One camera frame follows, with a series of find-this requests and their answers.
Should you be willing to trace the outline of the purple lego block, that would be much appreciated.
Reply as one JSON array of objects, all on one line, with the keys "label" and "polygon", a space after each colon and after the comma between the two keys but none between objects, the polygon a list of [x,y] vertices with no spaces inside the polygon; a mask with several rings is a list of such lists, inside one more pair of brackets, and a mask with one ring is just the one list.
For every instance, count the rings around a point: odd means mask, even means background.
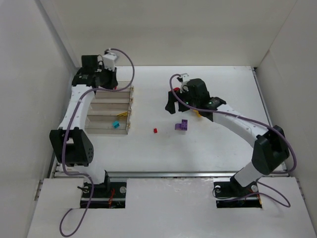
[{"label": "purple lego block", "polygon": [[182,119],[181,123],[176,123],[174,129],[181,134],[186,134],[188,131],[188,120]]}]

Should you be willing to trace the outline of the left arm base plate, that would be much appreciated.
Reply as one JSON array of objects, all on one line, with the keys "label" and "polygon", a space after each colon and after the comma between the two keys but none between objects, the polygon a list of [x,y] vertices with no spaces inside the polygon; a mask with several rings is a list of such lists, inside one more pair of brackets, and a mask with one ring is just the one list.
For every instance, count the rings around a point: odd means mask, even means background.
[{"label": "left arm base plate", "polygon": [[126,182],[103,182],[94,185],[91,209],[121,209],[126,203]]}]

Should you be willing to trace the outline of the yellow lego plate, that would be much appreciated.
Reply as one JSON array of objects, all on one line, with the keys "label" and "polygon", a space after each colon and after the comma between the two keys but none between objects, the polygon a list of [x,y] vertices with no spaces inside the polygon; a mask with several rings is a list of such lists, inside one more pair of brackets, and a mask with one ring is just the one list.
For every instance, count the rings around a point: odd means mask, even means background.
[{"label": "yellow lego plate", "polygon": [[126,117],[128,115],[128,112],[120,113],[116,115],[117,117]]}]

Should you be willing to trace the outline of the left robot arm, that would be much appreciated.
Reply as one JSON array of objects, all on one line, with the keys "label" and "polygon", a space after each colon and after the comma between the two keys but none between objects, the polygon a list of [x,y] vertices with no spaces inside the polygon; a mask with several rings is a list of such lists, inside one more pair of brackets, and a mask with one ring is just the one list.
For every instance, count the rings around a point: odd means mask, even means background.
[{"label": "left robot arm", "polygon": [[82,67],[71,83],[71,98],[66,114],[58,126],[49,134],[57,161],[66,167],[75,165],[87,167],[93,160],[94,148],[85,133],[85,123],[95,88],[116,89],[115,62],[118,55],[105,53],[101,60],[98,55],[81,56]]}]

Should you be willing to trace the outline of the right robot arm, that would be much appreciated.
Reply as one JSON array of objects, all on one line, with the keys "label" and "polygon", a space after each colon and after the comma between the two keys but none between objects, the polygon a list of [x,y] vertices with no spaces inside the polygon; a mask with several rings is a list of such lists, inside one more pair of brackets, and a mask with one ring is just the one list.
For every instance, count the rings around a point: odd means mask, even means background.
[{"label": "right robot arm", "polygon": [[229,182],[215,186],[218,198],[246,196],[256,181],[270,175],[290,156],[290,146],[279,126],[269,126],[238,114],[227,102],[212,97],[202,79],[186,81],[175,74],[180,88],[171,87],[165,110],[170,114],[196,110],[201,116],[220,124],[244,139],[253,149],[251,161],[236,172]]}]

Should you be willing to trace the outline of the teal lego brick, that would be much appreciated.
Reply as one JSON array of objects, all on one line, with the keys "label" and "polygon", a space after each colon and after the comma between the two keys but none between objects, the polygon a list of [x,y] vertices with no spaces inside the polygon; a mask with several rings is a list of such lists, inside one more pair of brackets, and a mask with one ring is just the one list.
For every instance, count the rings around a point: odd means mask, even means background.
[{"label": "teal lego brick", "polygon": [[112,125],[114,128],[118,128],[120,126],[119,121],[114,121]]}]

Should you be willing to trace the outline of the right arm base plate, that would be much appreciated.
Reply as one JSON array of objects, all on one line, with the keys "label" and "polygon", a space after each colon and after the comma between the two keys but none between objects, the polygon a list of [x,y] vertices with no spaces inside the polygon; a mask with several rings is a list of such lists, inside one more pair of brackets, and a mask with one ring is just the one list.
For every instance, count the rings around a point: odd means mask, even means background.
[{"label": "right arm base plate", "polygon": [[262,208],[257,183],[246,187],[231,181],[214,181],[212,194],[216,198],[217,208]]}]

